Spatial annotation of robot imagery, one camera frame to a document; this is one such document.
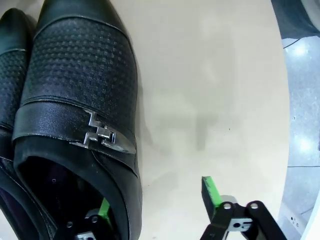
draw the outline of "loafer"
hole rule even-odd
[[[80,222],[97,215],[113,237],[139,238],[137,88],[133,48],[109,1],[45,0],[15,119],[14,169],[61,233],[73,226],[80,238]]]
[[[20,240],[49,240],[55,227],[16,175],[11,143],[33,34],[34,27],[16,8],[0,19],[0,208]]]

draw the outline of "black leather shoe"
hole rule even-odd
[[[53,225],[18,179],[11,145],[34,27],[18,9],[0,20],[0,208],[20,240],[49,240]]]
[[[137,84],[133,49],[108,1],[44,2],[14,125],[14,168],[60,228],[97,214],[106,199],[112,234],[139,238]]]

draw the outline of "round table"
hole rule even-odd
[[[43,1],[11,0],[0,9],[14,2],[37,18]],[[243,206],[262,201],[277,219],[289,152],[289,90],[271,2],[112,3],[139,68],[140,239],[200,239],[209,224],[202,176],[212,176],[222,195]]]

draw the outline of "gray floor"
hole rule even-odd
[[[308,222],[320,189],[320,38],[303,38],[284,49],[284,56],[291,125],[283,201]],[[279,219],[283,217],[280,210]],[[301,238],[289,221],[280,227],[288,240]]]

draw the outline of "silver bolt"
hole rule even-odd
[[[69,228],[72,228],[72,226],[73,226],[74,224],[73,224],[73,222],[72,221],[68,221],[67,223],[66,223],[66,227],[69,229]]]
[[[252,209],[257,209],[257,208],[258,208],[258,204],[252,203],[252,204],[250,205],[250,207],[251,207]]]
[[[230,209],[231,208],[230,203],[226,203],[225,205],[223,205],[223,208],[224,209]]]
[[[95,224],[96,222],[98,222],[98,217],[94,216],[91,221]]]

